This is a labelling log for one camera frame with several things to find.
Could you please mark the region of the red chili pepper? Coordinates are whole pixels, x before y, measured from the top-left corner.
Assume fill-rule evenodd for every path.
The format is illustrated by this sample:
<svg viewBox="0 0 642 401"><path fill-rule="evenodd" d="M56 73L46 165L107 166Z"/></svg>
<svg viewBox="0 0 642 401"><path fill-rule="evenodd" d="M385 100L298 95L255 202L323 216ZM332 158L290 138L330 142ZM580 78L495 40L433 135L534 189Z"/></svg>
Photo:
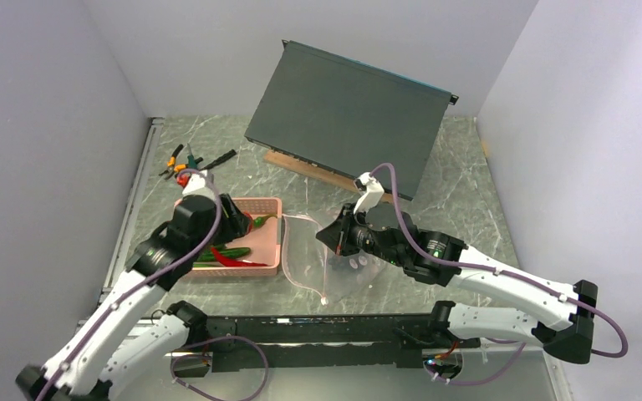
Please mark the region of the red chili pepper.
<svg viewBox="0 0 642 401"><path fill-rule="evenodd" d="M211 248L206 254L206 257L211 258L213 261L226 267L257 267L265 266L263 263L247 261L244 259L252 253L249 247L233 247L233 248Z"/></svg>

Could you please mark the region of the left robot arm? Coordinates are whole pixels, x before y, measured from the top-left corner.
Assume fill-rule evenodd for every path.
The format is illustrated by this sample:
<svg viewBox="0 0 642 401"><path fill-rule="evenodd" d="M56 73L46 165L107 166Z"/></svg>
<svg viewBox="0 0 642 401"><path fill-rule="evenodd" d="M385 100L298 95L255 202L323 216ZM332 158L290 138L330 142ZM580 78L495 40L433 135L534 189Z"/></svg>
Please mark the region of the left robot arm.
<svg viewBox="0 0 642 401"><path fill-rule="evenodd" d="M171 219L136 247L109 295L73 338L43 366L28 365L18 374L25 398L112 400L165 354L200 348L210 337L207 316L185 301L171 304L138 337L127 337L204 251L251 228L252 218L227 194L184 197Z"/></svg>

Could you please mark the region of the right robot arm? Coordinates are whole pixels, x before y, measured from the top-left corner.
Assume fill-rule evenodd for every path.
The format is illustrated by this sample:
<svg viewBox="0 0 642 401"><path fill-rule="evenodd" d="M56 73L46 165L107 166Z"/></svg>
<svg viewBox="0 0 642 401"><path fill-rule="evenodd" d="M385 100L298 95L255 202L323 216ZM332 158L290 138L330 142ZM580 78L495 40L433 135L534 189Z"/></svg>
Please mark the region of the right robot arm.
<svg viewBox="0 0 642 401"><path fill-rule="evenodd" d="M390 204L354 212L346 203L316 239L338 256L364 252L402 269L417 282L457 287L507 302L468 307L437 302L427 335L438 347L452 341L496 338L540 346L564 362L586 364L593 354L599 288L587 280L553 282L522 272L440 231L421 229Z"/></svg>

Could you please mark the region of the clear zip top bag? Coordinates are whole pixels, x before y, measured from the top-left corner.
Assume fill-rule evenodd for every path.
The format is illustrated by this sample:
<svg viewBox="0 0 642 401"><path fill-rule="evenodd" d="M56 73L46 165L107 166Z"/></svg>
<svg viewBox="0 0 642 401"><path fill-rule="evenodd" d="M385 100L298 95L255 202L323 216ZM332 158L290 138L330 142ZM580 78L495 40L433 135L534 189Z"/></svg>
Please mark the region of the clear zip top bag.
<svg viewBox="0 0 642 401"><path fill-rule="evenodd" d="M313 292L324 306L371 286L372 281L387 267L386 262L362 251L352 256L365 256L368 263L354 270L348 264L352 256L333 254L315 238L332 220L333 217L328 214L283 215L280 267L290 283Z"/></svg>

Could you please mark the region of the pink plastic basket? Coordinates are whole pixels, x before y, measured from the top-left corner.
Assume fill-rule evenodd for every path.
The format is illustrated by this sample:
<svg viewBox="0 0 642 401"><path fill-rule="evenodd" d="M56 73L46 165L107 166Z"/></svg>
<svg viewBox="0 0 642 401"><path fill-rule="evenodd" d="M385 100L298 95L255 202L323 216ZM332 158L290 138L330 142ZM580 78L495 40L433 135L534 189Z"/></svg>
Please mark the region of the pink plastic basket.
<svg viewBox="0 0 642 401"><path fill-rule="evenodd" d="M277 197L238 197L232 199L236 206L252 218L274 215L260 228L236 239L227 248L249 247L250 253L243 261L257 266L223 266L216 262L196 262L188 277L265 277L275 276L281 260L282 201Z"/></svg>

